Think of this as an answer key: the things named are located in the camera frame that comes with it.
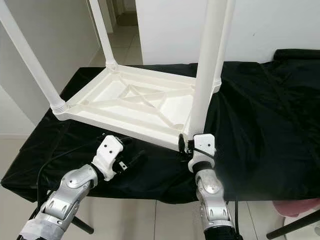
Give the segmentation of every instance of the black cloth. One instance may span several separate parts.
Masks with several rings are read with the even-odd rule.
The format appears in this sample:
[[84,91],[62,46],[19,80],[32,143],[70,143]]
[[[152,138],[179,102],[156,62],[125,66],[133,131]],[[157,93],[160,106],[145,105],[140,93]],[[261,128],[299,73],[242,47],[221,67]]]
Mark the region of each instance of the black cloth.
[[[197,73],[196,63],[136,67],[190,77]],[[61,97],[68,100],[102,70],[80,68]],[[287,49],[277,51],[274,61],[264,64],[225,62],[221,77],[205,132],[215,135],[215,170],[225,199],[319,197],[320,52]],[[2,186],[36,201],[37,175],[43,164],[51,160],[43,169],[41,184],[46,190],[57,189],[66,172],[91,162],[100,144],[97,137],[103,133],[123,137],[74,120],[59,121],[48,110],[3,177]],[[147,159],[100,183],[90,196],[172,204],[197,199],[194,176],[178,152],[137,139],[133,144],[126,157],[145,150]]]

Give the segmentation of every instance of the black stand leg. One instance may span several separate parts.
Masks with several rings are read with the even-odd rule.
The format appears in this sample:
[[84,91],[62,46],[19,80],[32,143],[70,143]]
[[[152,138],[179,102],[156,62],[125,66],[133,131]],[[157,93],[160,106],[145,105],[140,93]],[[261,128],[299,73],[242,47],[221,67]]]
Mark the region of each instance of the black stand leg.
[[81,221],[76,216],[73,218],[72,223],[76,225],[78,228],[82,229],[83,231],[86,231],[88,234],[93,234],[95,231],[92,227],[90,227],[85,222]]
[[287,233],[291,233],[294,230],[303,228],[307,225],[313,224],[317,221],[320,221],[320,210],[315,211],[303,218],[300,218],[297,221],[294,221],[288,225],[285,225],[283,227],[278,228],[277,230],[274,230],[272,232],[269,232],[266,237],[268,239],[275,239],[277,237],[280,237],[282,235],[285,235]]

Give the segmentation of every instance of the black wire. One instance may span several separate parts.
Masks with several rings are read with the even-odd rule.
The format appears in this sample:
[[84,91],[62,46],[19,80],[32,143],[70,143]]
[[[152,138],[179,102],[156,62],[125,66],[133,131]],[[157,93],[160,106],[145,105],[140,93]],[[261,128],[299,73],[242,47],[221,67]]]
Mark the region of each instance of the black wire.
[[66,152],[64,152],[62,154],[59,154],[59,155],[57,155],[55,157],[50,158],[46,163],[44,163],[42,165],[42,167],[40,168],[40,170],[38,172],[37,178],[36,178],[36,186],[37,186],[37,207],[36,207],[37,211],[36,212],[37,213],[40,211],[41,205],[43,203],[43,198],[41,196],[41,188],[42,188],[42,186],[41,186],[41,176],[42,176],[42,173],[43,173],[44,169],[46,168],[46,166],[48,166],[50,163],[52,163],[53,160],[58,159],[58,158],[60,158],[60,157],[62,157],[64,155],[70,154],[70,153],[72,153],[72,152],[74,152],[74,151],[76,151],[76,150],[78,150],[80,148],[83,148],[83,147],[86,147],[88,145],[94,144],[96,141],[98,141],[99,139],[104,138],[104,137],[105,137],[105,135],[98,136],[98,137],[96,137],[94,140],[92,140],[90,142],[87,142],[87,143],[85,143],[83,145],[80,145],[80,146],[75,147],[75,148],[73,148],[73,149],[71,149],[69,151],[66,151]]
[[213,155],[211,155],[211,154],[209,154],[209,153],[207,153],[207,152],[205,152],[205,151],[202,151],[202,150],[200,150],[200,149],[198,149],[198,148],[194,148],[193,150],[194,150],[194,151],[197,151],[197,152],[199,152],[199,153],[201,153],[201,154],[204,154],[204,155],[208,156],[208,157],[211,158],[211,159],[214,159],[214,156],[213,156]]
[[35,210],[33,210],[32,214],[31,214],[31,216],[29,217],[28,220],[33,219],[36,215],[37,215],[37,208],[35,208]]
[[19,235],[19,236],[16,238],[16,240],[22,240],[22,236]]
[[238,211],[239,211],[238,199],[236,198],[234,202],[234,225],[235,225],[235,232],[236,232],[237,238],[240,239]]

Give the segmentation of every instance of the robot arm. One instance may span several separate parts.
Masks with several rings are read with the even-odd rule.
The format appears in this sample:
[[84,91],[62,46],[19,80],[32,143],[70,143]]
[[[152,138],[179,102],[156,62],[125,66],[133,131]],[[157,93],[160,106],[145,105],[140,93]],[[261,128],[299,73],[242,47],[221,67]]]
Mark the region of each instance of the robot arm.
[[[198,134],[185,149],[183,136],[179,139],[180,152],[191,156],[189,170],[195,174],[196,195],[206,240],[241,240],[236,234],[231,214],[224,201],[224,188],[214,171],[215,137]],[[20,235],[24,240],[60,240],[75,217],[81,200],[101,180],[114,176],[113,165],[124,149],[123,143],[112,135],[105,137],[91,164],[66,173],[57,191],[42,205],[35,218],[29,220]],[[122,170],[127,166],[117,161]]]
[[196,195],[200,201],[205,239],[241,240],[224,200],[223,185],[214,171],[215,137],[212,134],[193,136],[193,141],[188,142],[186,152],[193,154],[188,167],[195,174]]
[[[60,240],[76,215],[81,200],[98,181],[111,180],[115,176],[112,167],[123,143],[112,135],[105,137],[92,163],[67,172],[57,191],[42,205],[35,218],[27,221],[20,235],[25,240]],[[125,170],[127,166],[119,162]]]

